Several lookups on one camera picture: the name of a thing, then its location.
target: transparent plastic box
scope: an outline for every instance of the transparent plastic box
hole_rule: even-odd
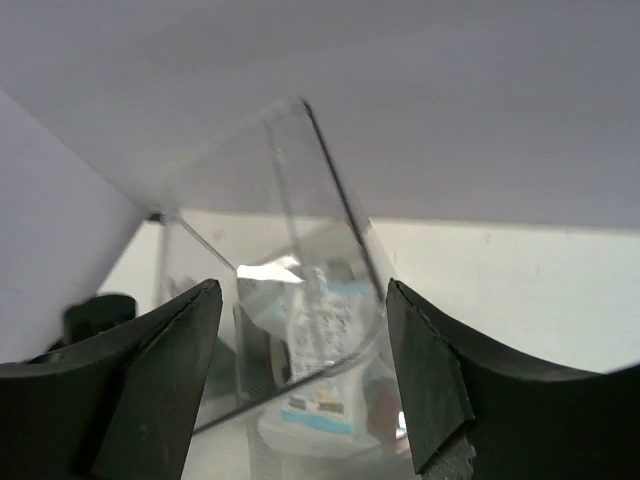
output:
[[[390,275],[309,106],[279,102],[166,178],[158,301],[224,307],[183,478],[413,479]]]

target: white wall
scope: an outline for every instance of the white wall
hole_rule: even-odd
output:
[[[42,353],[142,211],[0,92],[0,363]]]
[[[640,360],[640,234],[372,223],[397,277],[478,330],[527,353],[588,370]],[[107,285],[121,285],[139,295],[141,305],[150,305],[157,268],[151,252],[159,237],[157,227],[144,228]],[[228,237],[234,238],[232,232]]]

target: white ceiling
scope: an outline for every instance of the white ceiling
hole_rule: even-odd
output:
[[[639,24],[632,0],[6,0],[0,88],[144,204],[302,95],[371,215],[637,228]]]

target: black object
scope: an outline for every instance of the black object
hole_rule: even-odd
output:
[[[122,294],[98,295],[64,312],[65,345],[81,342],[136,317],[136,301]]]
[[[531,357],[396,281],[387,308],[423,479],[640,478],[640,367],[597,374]]]
[[[179,479],[221,308],[207,280],[37,363],[0,365],[0,478]]]

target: white surface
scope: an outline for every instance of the white surface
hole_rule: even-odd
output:
[[[398,278],[481,332],[587,370],[608,371],[640,360],[639,234],[386,219],[372,223]],[[147,238],[148,250],[157,248]],[[124,258],[113,275],[127,277],[127,285],[138,279],[136,290],[144,284],[149,291],[154,258]],[[194,275],[205,278],[206,265]],[[222,326],[221,335],[232,342],[233,325]]]
[[[0,363],[41,354],[143,213],[0,92]]]
[[[629,0],[5,0],[0,88],[142,203],[302,95],[372,216],[640,227],[639,19]]]
[[[138,302],[138,315],[156,305],[159,241],[162,226],[143,223],[100,287],[100,293],[124,292]]]

